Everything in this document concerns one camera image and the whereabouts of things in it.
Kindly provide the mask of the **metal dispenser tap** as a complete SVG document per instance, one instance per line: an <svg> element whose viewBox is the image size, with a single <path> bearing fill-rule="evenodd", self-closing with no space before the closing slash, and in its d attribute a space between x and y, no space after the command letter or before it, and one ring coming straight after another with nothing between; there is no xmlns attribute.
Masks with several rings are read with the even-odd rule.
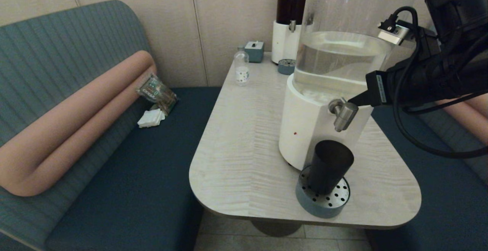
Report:
<svg viewBox="0 0 488 251"><path fill-rule="evenodd" d="M333 123L335 131L342 132L347 130L356 116L359 107L353 103L344 102L341 99L334 99L329 102L328 110L335 115Z"/></svg>

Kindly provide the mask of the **small clear plastic bottle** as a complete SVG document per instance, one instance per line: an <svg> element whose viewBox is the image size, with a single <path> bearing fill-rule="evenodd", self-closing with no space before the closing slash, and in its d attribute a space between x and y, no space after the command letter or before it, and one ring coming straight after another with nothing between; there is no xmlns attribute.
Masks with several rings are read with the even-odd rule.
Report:
<svg viewBox="0 0 488 251"><path fill-rule="evenodd" d="M239 46L237 53L233 58L236 84L245 86L249 82L249 55L246 53L244 46Z"/></svg>

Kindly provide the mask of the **teal bench with wooden base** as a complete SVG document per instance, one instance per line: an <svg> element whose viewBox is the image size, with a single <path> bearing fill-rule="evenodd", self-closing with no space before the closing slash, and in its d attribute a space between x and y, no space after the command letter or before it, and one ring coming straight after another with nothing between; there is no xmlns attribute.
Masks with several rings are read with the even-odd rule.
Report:
<svg viewBox="0 0 488 251"><path fill-rule="evenodd" d="M0 27L0 147L57 104L150 46L118 0ZM139 98L53 187L0 187L0 238L41 251L193 251L203 207L189 168L221 89L176 88L158 126Z"/></svg>
<svg viewBox="0 0 488 251"><path fill-rule="evenodd" d="M367 230L373 251L488 251L488 155L450 159L425 152L400 133L391 107L372 117L415 176L419 212L392 230Z"/></svg>

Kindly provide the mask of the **green snack packet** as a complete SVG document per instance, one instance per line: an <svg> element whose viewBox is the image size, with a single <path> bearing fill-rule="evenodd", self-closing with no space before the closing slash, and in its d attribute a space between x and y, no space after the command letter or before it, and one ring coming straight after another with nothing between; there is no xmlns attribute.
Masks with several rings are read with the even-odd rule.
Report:
<svg viewBox="0 0 488 251"><path fill-rule="evenodd" d="M136 88L138 95L154 103L165 116L169 116L178 103L178 96L155 73L149 73Z"/></svg>

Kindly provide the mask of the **black tapered cup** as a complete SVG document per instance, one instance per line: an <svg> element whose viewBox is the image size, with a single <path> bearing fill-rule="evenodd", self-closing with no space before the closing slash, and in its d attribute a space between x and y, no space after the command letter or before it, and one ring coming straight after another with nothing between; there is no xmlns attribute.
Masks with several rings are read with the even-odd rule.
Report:
<svg viewBox="0 0 488 251"><path fill-rule="evenodd" d="M353 152L347 146L322 140L315 146L307 183L317 194L330 194L353 163Z"/></svg>

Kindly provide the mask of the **white napkin stack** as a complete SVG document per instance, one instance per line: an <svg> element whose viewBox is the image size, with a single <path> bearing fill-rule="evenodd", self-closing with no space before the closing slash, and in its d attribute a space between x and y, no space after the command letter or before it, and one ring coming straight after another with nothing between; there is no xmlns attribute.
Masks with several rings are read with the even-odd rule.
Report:
<svg viewBox="0 0 488 251"><path fill-rule="evenodd" d="M160 109L152 109L144 112L137 125L139 128L154 127L158 126L165 118L166 115Z"/></svg>

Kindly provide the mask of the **small round drip tray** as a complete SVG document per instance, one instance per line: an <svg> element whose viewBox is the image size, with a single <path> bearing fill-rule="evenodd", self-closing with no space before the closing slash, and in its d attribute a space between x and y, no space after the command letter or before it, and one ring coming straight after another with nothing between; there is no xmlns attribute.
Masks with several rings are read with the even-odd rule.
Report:
<svg viewBox="0 0 488 251"><path fill-rule="evenodd" d="M278 72L282 75L291 75L295 71L295 59L282 59L278 62Z"/></svg>

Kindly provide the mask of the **large clear water dispenser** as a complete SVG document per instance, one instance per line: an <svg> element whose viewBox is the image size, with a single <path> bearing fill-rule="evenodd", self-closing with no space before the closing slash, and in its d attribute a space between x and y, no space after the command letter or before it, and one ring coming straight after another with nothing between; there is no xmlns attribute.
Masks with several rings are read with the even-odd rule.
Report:
<svg viewBox="0 0 488 251"><path fill-rule="evenodd" d="M301 171L315 145L334 140L353 149L371 116L360 106L347 130L335 131L331 100L367 90L366 74L385 70L395 45L378 38L377 25L415 0L306 0L295 71L286 81L279 152Z"/></svg>

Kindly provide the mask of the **gold table pedestal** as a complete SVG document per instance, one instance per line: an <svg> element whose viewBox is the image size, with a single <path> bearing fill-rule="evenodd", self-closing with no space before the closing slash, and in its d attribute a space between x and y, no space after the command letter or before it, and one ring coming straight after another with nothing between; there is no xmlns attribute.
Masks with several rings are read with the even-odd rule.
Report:
<svg viewBox="0 0 488 251"><path fill-rule="evenodd" d="M287 237L303 226L296 223L288 222L271 222L271 221L251 221L251 224L261 233L266 234L270 237Z"/></svg>

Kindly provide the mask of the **pink bolster cushion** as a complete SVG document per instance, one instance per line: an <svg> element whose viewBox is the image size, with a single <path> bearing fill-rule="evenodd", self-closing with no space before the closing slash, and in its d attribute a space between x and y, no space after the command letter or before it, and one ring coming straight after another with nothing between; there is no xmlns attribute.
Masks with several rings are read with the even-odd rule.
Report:
<svg viewBox="0 0 488 251"><path fill-rule="evenodd" d="M444 107L443 110L488 146L488 94Z"/></svg>
<svg viewBox="0 0 488 251"><path fill-rule="evenodd" d="M0 187L33 197L53 187L139 98L136 87L156 72L145 50L80 88L0 147Z"/></svg>

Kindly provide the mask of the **dark drink dispenser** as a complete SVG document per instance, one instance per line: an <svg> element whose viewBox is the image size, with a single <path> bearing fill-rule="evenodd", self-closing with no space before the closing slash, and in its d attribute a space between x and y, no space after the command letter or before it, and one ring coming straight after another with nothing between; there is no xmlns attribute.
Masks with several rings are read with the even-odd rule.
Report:
<svg viewBox="0 0 488 251"><path fill-rule="evenodd" d="M271 60L296 59L306 0L277 0Z"/></svg>

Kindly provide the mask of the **large round perforated drip tray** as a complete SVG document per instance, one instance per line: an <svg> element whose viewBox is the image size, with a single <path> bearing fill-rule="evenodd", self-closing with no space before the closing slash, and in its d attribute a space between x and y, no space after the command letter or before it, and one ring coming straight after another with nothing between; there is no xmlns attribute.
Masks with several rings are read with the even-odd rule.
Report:
<svg viewBox="0 0 488 251"><path fill-rule="evenodd" d="M351 196L348 181L343 177L331 193L319 194L311 189L307 181L310 169L308 165L300 172L295 187L298 203L305 211L319 218L329 219L339 215Z"/></svg>

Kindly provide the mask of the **blue-grey square box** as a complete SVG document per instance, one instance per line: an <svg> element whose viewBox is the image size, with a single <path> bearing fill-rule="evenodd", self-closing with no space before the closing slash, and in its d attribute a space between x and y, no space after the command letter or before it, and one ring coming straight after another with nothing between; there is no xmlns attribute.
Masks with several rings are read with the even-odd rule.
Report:
<svg viewBox="0 0 488 251"><path fill-rule="evenodd" d="M248 41L244 47L244 51L249 56L249 62L260 63L264 57L263 41Z"/></svg>

